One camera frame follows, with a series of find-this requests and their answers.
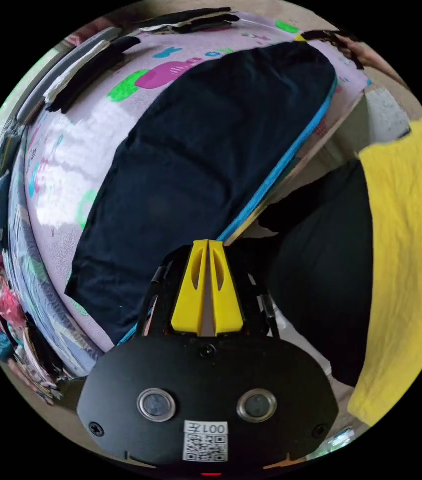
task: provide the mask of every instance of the yellow cloth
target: yellow cloth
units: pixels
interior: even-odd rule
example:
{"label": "yellow cloth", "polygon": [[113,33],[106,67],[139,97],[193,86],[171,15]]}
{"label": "yellow cloth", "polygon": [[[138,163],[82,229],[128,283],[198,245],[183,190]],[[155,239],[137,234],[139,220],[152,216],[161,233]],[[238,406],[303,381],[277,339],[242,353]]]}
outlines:
{"label": "yellow cloth", "polygon": [[348,411],[369,426],[422,369],[422,119],[361,160],[373,220],[373,290],[364,367]]}

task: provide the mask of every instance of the bed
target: bed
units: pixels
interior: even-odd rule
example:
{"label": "bed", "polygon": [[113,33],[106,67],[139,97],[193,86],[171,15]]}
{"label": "bed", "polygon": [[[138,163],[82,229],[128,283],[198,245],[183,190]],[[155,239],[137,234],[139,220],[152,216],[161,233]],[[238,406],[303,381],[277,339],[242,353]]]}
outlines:
{"label": "bed", "polygon": [[[102,75],[66,115],[37,111],[26,127],[9,192],[10,249],[4,255],[5,268],[23,307],[77,377],[86,376],[114,346],[64,289],[87,213],[117,146],[166,85],[193,65],[237,50],[291,41],[299,33],[279,21],[237,15],[240,21],[232,26],[189,35],[135,32],[141,44],[129,50],[124,65]],[[266,203],[286,195],[289,180],[329,139],[369,84],[365,74],[333,47],[318,41],[310,44],[337,73],[330,107],[274,189],[228,243]]]}

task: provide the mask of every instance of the qr code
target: qr code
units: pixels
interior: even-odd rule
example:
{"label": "qr code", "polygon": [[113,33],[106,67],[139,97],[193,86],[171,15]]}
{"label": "qr code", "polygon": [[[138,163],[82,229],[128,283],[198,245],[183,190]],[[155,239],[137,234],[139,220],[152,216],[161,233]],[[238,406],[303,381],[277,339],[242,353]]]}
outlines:
{"label": "qr code", "polygon": [[183,459],[188,462],[226,462],[227,435],[184,435]]}

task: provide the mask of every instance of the label sticker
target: label sticker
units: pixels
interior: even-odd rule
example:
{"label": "label sticker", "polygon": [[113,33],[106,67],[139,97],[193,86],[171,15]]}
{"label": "label sticker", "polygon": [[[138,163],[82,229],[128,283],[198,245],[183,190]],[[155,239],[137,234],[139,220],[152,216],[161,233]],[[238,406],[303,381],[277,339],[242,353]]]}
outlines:
{"label": "label sticker", "polygon": [[227,422],[184,422],[182,459],[187,462],[227,462]]}

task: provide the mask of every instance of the screw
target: screw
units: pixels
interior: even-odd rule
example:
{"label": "screw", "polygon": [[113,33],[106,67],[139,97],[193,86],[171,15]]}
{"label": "screw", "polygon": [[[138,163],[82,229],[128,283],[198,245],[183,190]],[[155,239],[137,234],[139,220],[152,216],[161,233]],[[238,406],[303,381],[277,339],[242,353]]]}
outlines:
{"label": "screw", "polygon": [[216,353],[216,349],[210,344],[199,347],[198,351],[202,359],[211,359]]}
{"label": "screw", "polygon": [[325,423],[321,423],[320,425],[317,425],[314,427],[314,430],[312,430],[312,436],[315,439],[318,439],[322,437],[326,433],[327,430],[327,425]]}
{"label": "screw", "polygon": [[96,423],[95,421],[91,422],[89,424],[89,430],[91,431],[91,433],[97,437],[102,437],[104,435],[104,430],[102,429],[102,426],[98,423]]}

